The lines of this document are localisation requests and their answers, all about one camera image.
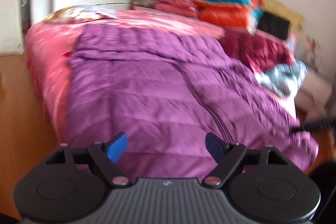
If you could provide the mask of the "pink bedspread on bed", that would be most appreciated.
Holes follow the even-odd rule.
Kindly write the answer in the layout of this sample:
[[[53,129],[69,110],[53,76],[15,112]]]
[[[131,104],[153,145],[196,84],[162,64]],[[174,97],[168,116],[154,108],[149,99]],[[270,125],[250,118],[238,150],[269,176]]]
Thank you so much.
[[[88,24],[155,29],[176,35],[208,36],[217,41],[223,35],[222,31],[214,31],[195,20],[190,24],[183,24],[179,20],[148,22],[136,17],[134,11],[125,11],[122,17],[113,20],[82,24],[40,22],[32,26],[26,36],[27,63],[37,93],[42,97],[47,115],[60,142],[65,142],[63,137],[71,84],[71,55],[75,51],[79,36]]]

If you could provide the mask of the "red floral folded bedding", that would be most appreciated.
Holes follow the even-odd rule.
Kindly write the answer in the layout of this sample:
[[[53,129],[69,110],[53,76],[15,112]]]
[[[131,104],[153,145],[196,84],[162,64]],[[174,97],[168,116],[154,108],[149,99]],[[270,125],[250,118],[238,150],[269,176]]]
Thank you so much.
[[[155,10],[187,16],[198,17],[198,6],[193,0],[154,0]]]

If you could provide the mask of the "light blue grey garment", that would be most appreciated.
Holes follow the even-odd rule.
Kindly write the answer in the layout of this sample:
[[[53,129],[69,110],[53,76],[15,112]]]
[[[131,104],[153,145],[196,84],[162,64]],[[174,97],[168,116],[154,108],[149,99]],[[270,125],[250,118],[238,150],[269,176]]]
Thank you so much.
[[[306,77],[307,68],[301,60],[293,65],[279,64],[262,73],[254,73],[255,79],[280,98],[295,97]]]

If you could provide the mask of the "purple down jacket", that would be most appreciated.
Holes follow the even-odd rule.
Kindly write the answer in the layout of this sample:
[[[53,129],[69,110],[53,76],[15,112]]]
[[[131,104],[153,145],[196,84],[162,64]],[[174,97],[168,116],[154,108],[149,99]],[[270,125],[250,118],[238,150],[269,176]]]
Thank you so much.
[[[71,55],[63,140],[74,148],[127,135],[129,178],[196,177],[215,166],[209,132],[251,149],[273,145],[301,170],[318,144],[240,61],[208,36],[88,24]]]

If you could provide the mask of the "white nightstand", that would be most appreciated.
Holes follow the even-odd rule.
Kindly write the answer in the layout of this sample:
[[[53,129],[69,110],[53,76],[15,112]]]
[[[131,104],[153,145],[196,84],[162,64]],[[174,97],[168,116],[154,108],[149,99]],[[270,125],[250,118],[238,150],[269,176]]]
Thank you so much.
[[[295,106],[304,113],[312,111],[327,114],[327,105],[333,94],[333,85],[325,77],[308,68],[302,85],[294,98]]]

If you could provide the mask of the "teal orange folded quilt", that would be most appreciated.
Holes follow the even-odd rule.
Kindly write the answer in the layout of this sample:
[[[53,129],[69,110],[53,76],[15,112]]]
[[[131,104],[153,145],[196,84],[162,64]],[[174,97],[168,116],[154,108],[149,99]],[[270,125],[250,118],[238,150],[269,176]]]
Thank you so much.
[[[193,0],[199,7],[198,18],[223,28],[256,31],[264,13],[264,0]]]

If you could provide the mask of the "black pillow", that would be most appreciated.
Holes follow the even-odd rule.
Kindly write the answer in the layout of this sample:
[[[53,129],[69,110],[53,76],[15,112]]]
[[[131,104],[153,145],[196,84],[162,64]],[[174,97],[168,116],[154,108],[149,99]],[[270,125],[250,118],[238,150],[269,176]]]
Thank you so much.
[[[289,20],[270,12],[264,12],[257,25],[258,30],[275,36],[280,40],[286,40],[288,38],[289,27]]]

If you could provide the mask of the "items on nightstand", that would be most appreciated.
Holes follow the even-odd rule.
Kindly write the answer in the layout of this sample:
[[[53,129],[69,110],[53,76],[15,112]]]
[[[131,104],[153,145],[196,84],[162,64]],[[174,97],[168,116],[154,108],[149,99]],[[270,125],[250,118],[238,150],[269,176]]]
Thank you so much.
[[[310,36],[306,36],[306,50],[303,53],[302,61],[306,64],[307,67],[314,70],[316,73],[319,73],[321,70],[321,56],[319,52],[321,51],[320,43]]]

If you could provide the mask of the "dark red down jacket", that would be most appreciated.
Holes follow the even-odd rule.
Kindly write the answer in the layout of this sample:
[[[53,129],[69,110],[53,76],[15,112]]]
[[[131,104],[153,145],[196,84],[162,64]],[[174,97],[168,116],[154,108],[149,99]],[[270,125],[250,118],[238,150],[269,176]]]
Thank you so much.
[[[261,73],[279,64],[295,63],[294,54],[286,42],[264,32],[250,34],[227,30],[219,43],[230,58],[241,61],[253,72]]]

